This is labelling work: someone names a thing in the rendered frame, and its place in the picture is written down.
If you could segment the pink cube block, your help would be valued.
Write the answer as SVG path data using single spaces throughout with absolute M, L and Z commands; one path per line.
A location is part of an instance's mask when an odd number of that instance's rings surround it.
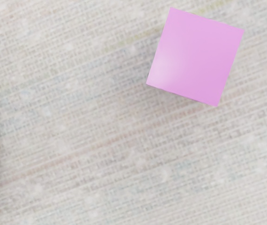
M 170 8 L 146 84 L 218 106 L 243 33 Z

